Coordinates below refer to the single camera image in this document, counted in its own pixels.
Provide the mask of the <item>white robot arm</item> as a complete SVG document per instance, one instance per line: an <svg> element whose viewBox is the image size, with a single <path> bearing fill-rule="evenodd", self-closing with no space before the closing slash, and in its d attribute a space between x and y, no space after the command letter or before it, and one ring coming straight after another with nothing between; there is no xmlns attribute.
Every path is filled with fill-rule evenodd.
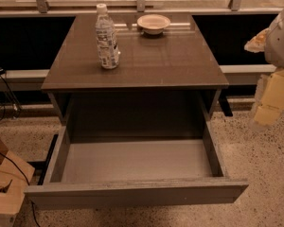
<svg viewBox="0 0 284 227"><path fill-rule="evenodd" d="M284 111L284 9L271 24L246 43L249 52L263 52L265 60L276 67L257 81L255 103L250 113L250 128L264 131L271 127Z"/></svg>

